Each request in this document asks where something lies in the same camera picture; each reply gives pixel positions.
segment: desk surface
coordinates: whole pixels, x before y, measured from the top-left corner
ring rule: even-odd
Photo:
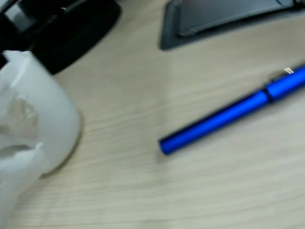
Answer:
[[[84,134],[8,229],[303,229],[305,91],[165,157],[157,139],[305,59],[305,17],[170,52],[164,0],[124,0],[114,30],[57,80]]]

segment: pen clip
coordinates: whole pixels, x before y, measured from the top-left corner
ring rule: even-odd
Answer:
[[[287,74],[293,74],[293,73],[295,73],[291,68],[284,68],[284,71],[285,71]],[[273,82],[275,82],[275,81],[281,79],[283,76],[286,75],[286,73],[280,74],[280,75],[277,75],[276,77],[271,78],[271,79],[269,80],[269,82],[270,82],[270,83],[273,83]]]

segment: white cup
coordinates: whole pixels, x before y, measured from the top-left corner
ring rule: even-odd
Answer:
[[[69,97],[31,52],[6,51],[8,63],[0,82],[24,97],[37,116],[37,137],[0,134],[0,149],[13,145],[35,148],[45,154],[43,174],[57,168],[72,152],[81,133],[81,116]]]

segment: plastic bag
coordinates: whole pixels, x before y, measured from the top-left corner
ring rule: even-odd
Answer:
[[[44,161],[42,144],[35,149],[20,150],[20,146],[11,146],[1,150],[0,229],[4,229],[19,195],[42,175]]]
[[[38,113],[5,76],[0,74],[0,229],[18,196],[43,174],[47,161],[37,139]]]

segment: pen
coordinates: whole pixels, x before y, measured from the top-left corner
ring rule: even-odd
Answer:
[[[287,74],[270,82],[264,88],[250,93],[203,119],[160,139],[161,150],[164,154],[169,155],[305,86],[305,66],[295,71],[285,68],[285,71]]]

